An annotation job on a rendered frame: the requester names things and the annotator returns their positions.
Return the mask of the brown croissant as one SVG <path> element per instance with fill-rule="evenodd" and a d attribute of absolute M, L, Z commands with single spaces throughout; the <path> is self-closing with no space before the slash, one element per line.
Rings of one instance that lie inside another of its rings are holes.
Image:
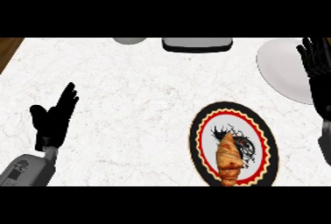
<path fill-rule="evenodd" d="M 233 143 L 233 135 L 226 133 L 216 151 L 216 163 L 223 186 L 233 186 L 236 183 L 244 161 Z"/>

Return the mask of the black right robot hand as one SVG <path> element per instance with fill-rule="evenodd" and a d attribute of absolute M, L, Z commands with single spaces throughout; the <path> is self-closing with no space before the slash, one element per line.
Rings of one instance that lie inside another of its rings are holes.
<path fill-rule="evenodd" d="M 303 38 L 295 49 L 309 78 L 315 110 L 331 122 L 331 45 L 326 38 Z"/>

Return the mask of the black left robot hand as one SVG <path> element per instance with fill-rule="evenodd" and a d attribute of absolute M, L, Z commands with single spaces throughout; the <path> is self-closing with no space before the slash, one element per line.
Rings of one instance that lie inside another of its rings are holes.
<path fill-rule="evenodd" d="M 29 107 L 37 151 L 43 151 L 49 146 L 59 148 L 65 142 L 68 123 L 78 102 L 77 93 L 75 85 L 69 82 L 58 103 L 50 109 L 44 109 L 40 105 Z"/>

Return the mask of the grey round object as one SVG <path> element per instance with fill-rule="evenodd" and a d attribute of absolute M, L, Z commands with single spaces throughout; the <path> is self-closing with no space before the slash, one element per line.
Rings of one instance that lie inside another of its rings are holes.
<path fill-rule="evenodd" d="M 136 45 L 137 43 L 140 43 L 145 38 L 114 38 L 114 40 L 123 44 L 123 45 Z"/>

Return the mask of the plain white plate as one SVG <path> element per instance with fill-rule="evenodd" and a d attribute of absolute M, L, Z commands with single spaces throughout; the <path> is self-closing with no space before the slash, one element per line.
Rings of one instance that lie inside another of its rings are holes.
<path fill-rule="evenodd" d="M 290 100 L 312 105 L 306 70 L 295 47 L 297 38 L 275 38 L 266 41 L 256 54 L 260 75 L 273 90 Z"/>

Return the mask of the black red patterned plate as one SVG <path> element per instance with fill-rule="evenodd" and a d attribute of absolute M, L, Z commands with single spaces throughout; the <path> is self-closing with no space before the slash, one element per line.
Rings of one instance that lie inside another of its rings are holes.
<path fill-rule="evenodd" d="M 210 186 L 223 185 L 216 151 L 227 133 L 242 158 L 235 186 L 270 186 L 278 172 L 275 136 L 254 111 L 229 101 L 202 108 L 191 125 L 191 160 L 202 180 Z"/>

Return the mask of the grey black-rimmed appliance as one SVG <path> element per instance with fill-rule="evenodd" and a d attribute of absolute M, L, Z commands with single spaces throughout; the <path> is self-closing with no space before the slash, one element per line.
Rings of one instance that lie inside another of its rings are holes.
<path fill-rule="evenodd" d="M 162 48 L 176 53 L 217 53 L 230 50 L 232 38 L 162 38 Z"/>

